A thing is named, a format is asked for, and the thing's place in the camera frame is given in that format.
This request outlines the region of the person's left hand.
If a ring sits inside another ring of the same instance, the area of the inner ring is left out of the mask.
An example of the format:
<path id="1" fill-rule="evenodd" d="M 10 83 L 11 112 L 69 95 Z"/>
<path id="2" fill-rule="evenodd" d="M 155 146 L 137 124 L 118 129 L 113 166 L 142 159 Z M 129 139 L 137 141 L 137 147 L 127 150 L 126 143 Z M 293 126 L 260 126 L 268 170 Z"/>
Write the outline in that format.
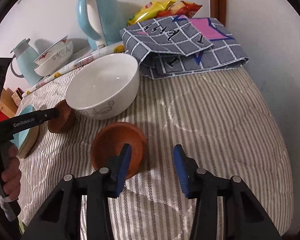
<path id="1" fill-rule="evenodd" d="M 7 153 L 9 156 L 8 165 L 6 170 L 1 174 L 1 178 L 5 182 L 3 190 L 7 194 L 9 200 L 16 200 L 20 194 L 21 187 L 21 170 L 19 170 L 20 161 L 17 158 L 17 146 L 12 144 Z"/>

